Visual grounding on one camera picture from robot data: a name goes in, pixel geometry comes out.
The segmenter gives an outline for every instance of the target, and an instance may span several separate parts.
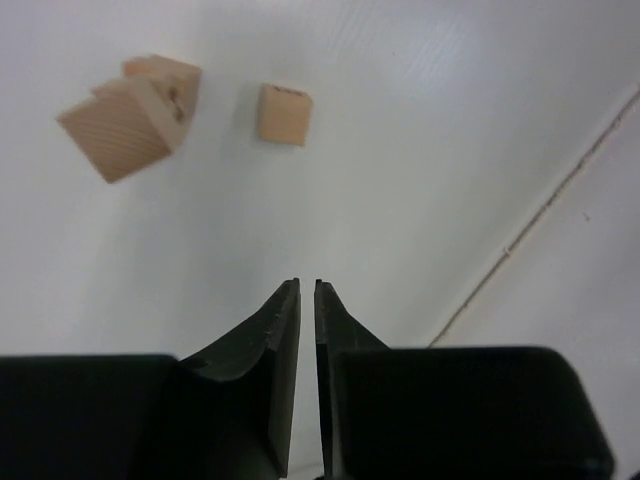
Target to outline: white wall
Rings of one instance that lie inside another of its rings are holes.
[[[431,338],[638,80],[640,2],[22,0],[0,6],[0,353],[186,355],[305,295],[292,468],[318,459],[311,289]],[[109,186],[53,118],[155,52],[205,70],[174,158]],[[308,91],[307,148],[259,85]]]
[[[640,109],[440,345],[546,345],[576,368],[618,459],[640,470]]]

